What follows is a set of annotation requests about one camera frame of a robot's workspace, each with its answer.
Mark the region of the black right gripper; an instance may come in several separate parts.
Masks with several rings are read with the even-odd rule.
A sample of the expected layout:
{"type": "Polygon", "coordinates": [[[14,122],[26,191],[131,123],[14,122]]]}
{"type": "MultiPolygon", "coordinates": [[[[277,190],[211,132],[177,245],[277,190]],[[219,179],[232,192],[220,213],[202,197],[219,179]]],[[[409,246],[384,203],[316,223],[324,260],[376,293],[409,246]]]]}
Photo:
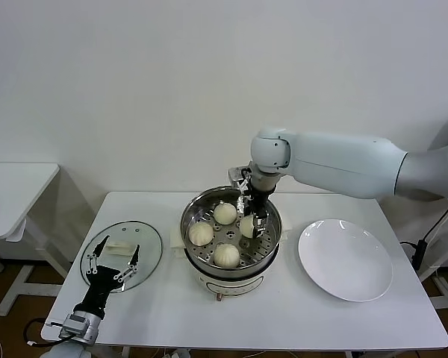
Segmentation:
{"type": "Polygon", "coordinates": [[[252,237],[262,237],[266,232],[266,219],[268,217],[267,202],[269,192],[250,192],[246,205],[243,208],[243,215],[253,215],[252,237]]]}

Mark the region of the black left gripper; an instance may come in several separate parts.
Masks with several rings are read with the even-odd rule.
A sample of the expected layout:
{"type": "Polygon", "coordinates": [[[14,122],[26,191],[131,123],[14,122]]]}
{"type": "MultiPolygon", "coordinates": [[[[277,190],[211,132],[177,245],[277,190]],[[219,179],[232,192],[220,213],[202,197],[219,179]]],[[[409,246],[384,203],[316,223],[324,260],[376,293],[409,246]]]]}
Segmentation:
{"type": "Polygon", "coordinates": [[[98,258],[106,246],[109,236],[94,238],[84,251],[84,273],[89,280],[89,288],[81,303],[73,311],[91,313],[100,319],[105,317],[105,306],[109,294],[122,286],[137,272],[140,246],[137,245],[124,271],[106,266],[97,266],[98,258]]]}

